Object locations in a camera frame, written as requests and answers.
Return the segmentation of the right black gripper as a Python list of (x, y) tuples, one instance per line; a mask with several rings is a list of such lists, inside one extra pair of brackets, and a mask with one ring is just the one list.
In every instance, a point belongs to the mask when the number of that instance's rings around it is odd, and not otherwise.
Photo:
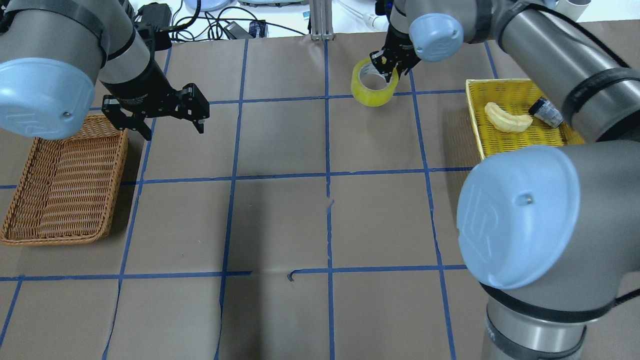
[(420, 61), (409, 34), (394, 27), (387, 29), (381, 50), (370, 53), (371, 64), (384, 76), (387, 84), (397, 81), (397, 74), (406, 75)]

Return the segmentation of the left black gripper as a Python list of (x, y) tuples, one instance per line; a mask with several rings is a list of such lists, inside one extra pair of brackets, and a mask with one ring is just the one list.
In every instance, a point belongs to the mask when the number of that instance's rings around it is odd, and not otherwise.
[(196, 84), (186, 84), (182, 89), (170, 89), (158, 95), (149, 93), (128, 101), (105, 95), (102, 113), (117, 130), (131, 130), (151, 141), (153, 131), (146, 124), (148, 118), (183, 119), (192, 123), (199, 134), (204, 134), (205, 121), (210, 118), (210, 104)]

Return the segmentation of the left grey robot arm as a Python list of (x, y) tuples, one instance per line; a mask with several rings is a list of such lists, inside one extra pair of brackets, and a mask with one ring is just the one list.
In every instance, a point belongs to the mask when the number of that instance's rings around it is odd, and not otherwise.
[(80, 132), (95, 99), (117, 132), (152, 138), (146, 120), (173, 117), (205, 130), (198, 86), (174, 88), (126, 0), (9, 0), (1, 18), (0, 123), (7, 132), (59, 141)]

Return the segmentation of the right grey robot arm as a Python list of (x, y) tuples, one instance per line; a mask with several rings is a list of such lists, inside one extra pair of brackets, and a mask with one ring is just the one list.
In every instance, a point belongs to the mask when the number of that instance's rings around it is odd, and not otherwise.
[(346, 96), (355, 53), (247, 45), (218, 360), (551, 359), (639, 276), (639, 146), (478, 160), (462, 93)]

